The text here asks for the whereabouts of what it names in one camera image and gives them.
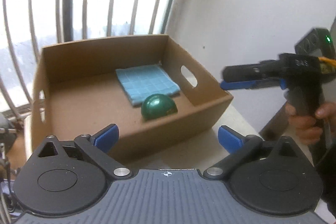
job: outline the green led indicator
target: green led indicator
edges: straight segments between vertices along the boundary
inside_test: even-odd
[[[327,41],[328,43],[332,43],[332,41],[331,41],[331,38],[330,38],[330,37],[328,37],[328,36],[325,36],[325,39],[326,39],[326,41]]]

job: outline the brown cardboard tray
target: brown cardboard tray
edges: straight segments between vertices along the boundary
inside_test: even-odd
[[[162,68],[181,88],[174,96],[177,114],[144,121],[132,107],[115,69],[149,64]],[[193,87],[181,73],[185,66],[197,79]],[[40,115],[44,94],[45,119]],[[47,135],[73,140],[117,124],[119,142],[110,151],[126,162],[157,152],[211,128],[232,95],[167,35],[109,37],[44,47],[34,79],[31,145]]]

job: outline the white wall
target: white wall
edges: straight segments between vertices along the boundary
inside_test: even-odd
[[[330,28],[336,0],[184,0],[168,33],[220,81],[228,65],[294,52],[312,26]],[[233,105],[257,130],[285,102],[280,88],[233,91]]]

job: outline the checkered cloth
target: checkered cloth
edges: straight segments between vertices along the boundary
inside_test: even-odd
[[[116,69],[115,72],[133,106],[141,104],[152,94],[173,95],[180,91],[158,65]]]

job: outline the finger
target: finger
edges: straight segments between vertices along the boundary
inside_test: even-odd
[[[308,129],[316,124],[316,119],[310,116],[290,116],[288,122],[295,128]]]
[[[336,104],[331,102],[322,104],[315,112],[315,115],[318,119],[325,119],[335,114]]]
[[[296,135],[300,139],[318,139],[322,135],[322,128],[312,127],[309,129],[296,129]]]
[[[291,104],[287,103],[285,106],[285,111],[288,115],[294,116],[296,115],[296,109]]]
[[[315,144],[320,140],[320,138],[318,139],[300,139],[300,142],[305,144],[305,145],[310,145],[310,144]]]

